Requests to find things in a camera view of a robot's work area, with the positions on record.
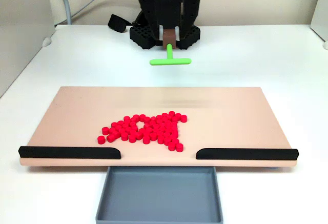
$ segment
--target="white tabletop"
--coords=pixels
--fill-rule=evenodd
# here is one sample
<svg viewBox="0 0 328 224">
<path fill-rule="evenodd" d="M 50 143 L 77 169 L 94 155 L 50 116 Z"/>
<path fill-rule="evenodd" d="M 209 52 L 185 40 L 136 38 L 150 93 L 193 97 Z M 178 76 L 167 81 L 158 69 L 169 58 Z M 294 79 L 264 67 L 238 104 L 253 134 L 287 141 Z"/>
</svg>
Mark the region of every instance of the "white tabletop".
<svg viewBox="0 0 328 224">
<path fill-rule="evenodd" d="M 328 51 L 307 25 L 202 27 L 175 57 L 150 66 L 143 50 L 107 26 L 58 26 L 0 98 L 0 223 L 95 223 L 106 168 L 28 168 L 26 145 L 60 86 L 260 86 L 292 148 L 295 168 L 218 168 L 225 224 L 322 223 L 328 169 Z"/>
</svg>

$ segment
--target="gray plastic bin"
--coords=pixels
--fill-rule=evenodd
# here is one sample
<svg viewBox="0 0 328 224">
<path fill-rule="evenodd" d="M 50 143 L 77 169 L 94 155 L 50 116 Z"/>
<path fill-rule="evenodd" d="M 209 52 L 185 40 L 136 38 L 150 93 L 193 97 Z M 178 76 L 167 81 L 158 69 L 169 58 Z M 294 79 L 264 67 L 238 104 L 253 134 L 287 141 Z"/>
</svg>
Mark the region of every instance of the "gray plastic bin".
<svg viewBox="0 0 328 224">
<path fill-rule="evenodd" d="M 215 167 L 109 167 L 96 222 L 222 223 Z"/>
</svg>

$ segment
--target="pink board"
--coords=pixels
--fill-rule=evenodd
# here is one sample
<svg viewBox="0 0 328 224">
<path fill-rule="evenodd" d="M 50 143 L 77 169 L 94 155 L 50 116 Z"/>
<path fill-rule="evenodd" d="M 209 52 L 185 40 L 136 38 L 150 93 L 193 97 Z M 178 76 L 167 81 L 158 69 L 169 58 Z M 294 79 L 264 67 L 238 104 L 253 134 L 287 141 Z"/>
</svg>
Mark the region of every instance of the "pink board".
<svg viewBox="0 0 328 224">
<path fill-rule="evenodd" d="M 188 116 L 187 123 L 178 124 L 183 152 L 156 141 L 97 143 L 102 127 L 126 115 L 171 110 Z M 114 147 L 121 159 L 21 158 L 27 166 L 286 167 L 297 162 L 196 159 L 202 148 L 291 149 L 260 88 L 61 87 L 28 146 Z"/>
</svg>

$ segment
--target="white panel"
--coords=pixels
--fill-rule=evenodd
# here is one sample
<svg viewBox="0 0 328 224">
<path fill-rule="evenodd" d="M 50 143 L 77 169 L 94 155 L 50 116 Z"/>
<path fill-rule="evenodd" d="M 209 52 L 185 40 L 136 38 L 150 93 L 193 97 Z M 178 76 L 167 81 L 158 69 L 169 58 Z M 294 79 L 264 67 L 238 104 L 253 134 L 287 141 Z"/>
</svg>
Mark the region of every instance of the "white panel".
<svg viewBox="0 0 328 224">
<path fill-rule="evenodd" d="M 328 41 L 328 0 L 318 0 L 311 22 L 311 28 Z"/>
<path fill-rule="evenodd" d="M 53 32 L 49 0 L 0 0 L 0 96 Z"/>
</svg>

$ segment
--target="green t-shaped object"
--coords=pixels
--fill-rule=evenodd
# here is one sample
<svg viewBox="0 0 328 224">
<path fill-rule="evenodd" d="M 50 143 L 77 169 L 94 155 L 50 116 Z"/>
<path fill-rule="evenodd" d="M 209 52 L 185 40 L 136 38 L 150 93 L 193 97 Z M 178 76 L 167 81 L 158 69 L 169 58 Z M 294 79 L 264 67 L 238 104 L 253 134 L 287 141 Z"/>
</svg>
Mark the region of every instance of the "green t-shaped object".
<svg viewBox="0 0 328 224">
<path fill-rule="evenodd" d="M 171 44 L 167 44 L 166 51 L 168 53 L 167 59 L 152 59 L 150 65 L 180 65 L 190 64 L 190 58 L 173 58 L 173 47 Z"/>
</svg>

